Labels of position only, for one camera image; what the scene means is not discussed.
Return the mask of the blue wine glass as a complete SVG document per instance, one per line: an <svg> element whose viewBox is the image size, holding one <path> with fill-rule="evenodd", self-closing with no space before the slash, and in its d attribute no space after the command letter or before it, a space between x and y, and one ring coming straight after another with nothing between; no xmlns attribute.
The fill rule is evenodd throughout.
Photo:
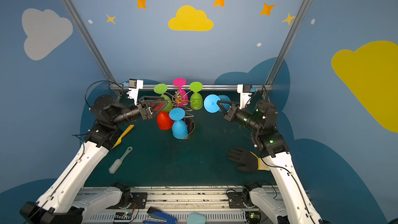
<svg viewBox="0 0 398 224"><path fill-rule="evenodd" d="M182 108L170 111L169 117L173 120L172 132L176 139L182 140L188 135L188 128L184 121L186 112Z"/></svg>
<svg viewBox="0 0 398 224"><path fill-rule="evenodd" d="M216 112L221 112L221 108L218 106L217 102L218 101L230 101L231 99L227 95L215 95L215 94L210 94L208 95L203 104L209 113L216 113Z"/></svg>

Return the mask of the blue wine glass front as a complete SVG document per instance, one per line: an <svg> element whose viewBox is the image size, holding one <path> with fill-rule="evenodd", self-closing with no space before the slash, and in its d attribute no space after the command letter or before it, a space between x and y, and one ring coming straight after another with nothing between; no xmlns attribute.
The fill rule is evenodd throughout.
<svg viewBox="0 0 398 224"><path fill-rule="evenodd" d="M184 121L186 112L182 108L170 111L169 117L173 120L172 132L176 139L182 140L188 135L188 128Z"/></svg>

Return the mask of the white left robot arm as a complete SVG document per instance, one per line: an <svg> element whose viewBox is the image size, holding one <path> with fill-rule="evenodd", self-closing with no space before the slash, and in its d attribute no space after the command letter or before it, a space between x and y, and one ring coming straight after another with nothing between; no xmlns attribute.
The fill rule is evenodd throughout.
<svg viewBox="0 0 398 224"><path fill-rule="evenodd" d="M167 106L161 96L143 96L139 102L124 105L105 94L99 96L90 111L95 122L81 142L76 156L36 202L26 202L20 210L28 224L82 224L111 206L127 205L129 187L115 185L83 200L75 200L99 162L116 146L123 134L121 126L140 118L155 118Z"/></svg>

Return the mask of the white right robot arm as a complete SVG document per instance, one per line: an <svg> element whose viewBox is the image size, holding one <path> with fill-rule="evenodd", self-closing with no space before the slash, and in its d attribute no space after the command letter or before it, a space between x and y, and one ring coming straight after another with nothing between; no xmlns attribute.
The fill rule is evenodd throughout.
<svg viewBox="0 0 398 224"><path fill-rule="evenodd" d="M290 149L276 127L278 112L270 99L257 102L254 112L240 108L239 104L218 100L219 108L228 122L237 122L251 130L251 140L259 152L255 155L235 148L228 158L239 163L239 170L253 172L269 170L277 183L283 204L265 192L260 184L245 186L249 203L258 207L274 224L325 224L312 205L295 171Z"/></svg>

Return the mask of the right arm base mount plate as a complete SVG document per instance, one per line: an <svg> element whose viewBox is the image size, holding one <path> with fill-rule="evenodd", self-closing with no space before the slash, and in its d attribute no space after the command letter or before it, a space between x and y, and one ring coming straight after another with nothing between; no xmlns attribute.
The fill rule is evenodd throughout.
<svg viewBox="0 0 398 224"><path fill-rule="evenodd" d="M249 196L249 192L244 191L235 191L229 189L226 191L226 195L228 197L229 208L257 208L255 206Z"/></svg>

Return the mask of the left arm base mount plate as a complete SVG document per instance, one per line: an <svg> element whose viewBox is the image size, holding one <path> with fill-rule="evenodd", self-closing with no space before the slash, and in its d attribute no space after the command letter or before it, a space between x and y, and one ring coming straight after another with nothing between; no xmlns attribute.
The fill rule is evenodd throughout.
<svg viewBox="0 0 398 224"><path fill-rule="evenodd" d="M148 194L146 192L130 192L128 194L124 194L120 201L121 208L144 209L146 207L147 197L148 197Z"/></svg>

